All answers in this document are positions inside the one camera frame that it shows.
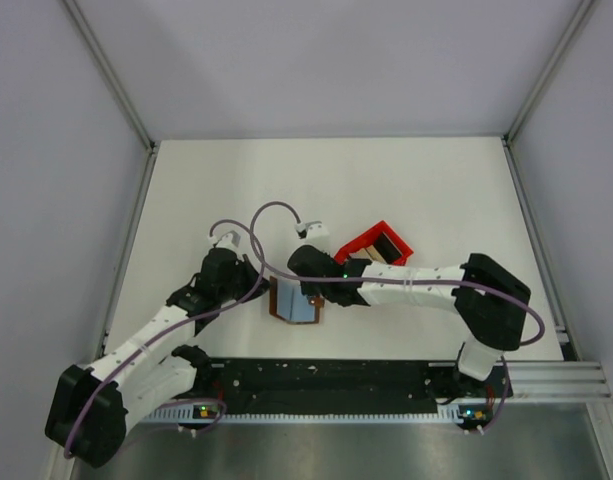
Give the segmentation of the brown leather card holder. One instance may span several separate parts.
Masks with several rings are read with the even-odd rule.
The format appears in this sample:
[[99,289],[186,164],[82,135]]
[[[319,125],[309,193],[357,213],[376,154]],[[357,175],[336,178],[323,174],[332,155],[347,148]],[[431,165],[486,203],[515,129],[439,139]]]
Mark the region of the brown leather card holder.
[[290,281],[269,277],[269,315],[289,325],[316,325],[325,305],[320,296],[307,296]]

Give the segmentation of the red plastic card bin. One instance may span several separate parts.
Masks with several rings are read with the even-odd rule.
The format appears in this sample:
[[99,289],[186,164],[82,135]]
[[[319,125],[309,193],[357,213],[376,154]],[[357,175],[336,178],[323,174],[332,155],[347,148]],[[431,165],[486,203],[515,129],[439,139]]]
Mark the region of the red plastic card bin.
[[385,220],[381,220],[344,244],[333,258],[338,264],[349,259],[368,259],[405,266],[413,253],[402,237]]

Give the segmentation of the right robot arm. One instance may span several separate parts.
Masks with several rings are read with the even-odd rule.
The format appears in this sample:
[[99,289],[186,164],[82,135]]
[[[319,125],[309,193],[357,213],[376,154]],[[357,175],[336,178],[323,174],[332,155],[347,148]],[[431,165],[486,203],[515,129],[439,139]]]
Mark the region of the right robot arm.
[[485,254],[472,253],[452,267],[413,268],[354,258],[338,263],[305,245],[289,257],[287,267],[305,295],[342,307],[406,304],[459,316],[469,336],[452,380],[464,395],[484,389],[502,355],[520,347],[531,290]]

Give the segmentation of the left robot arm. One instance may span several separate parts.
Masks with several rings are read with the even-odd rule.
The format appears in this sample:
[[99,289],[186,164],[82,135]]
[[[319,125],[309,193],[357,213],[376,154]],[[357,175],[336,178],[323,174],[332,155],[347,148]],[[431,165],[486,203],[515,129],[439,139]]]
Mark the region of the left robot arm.
[[214,247],[128,340],[89,365],[60,375],[45,426],[67,459],[106,464],[142,419],[183,395],[212,387],[209,356],[191,345],[223,312],[264,295],[269,282],[247,256]]

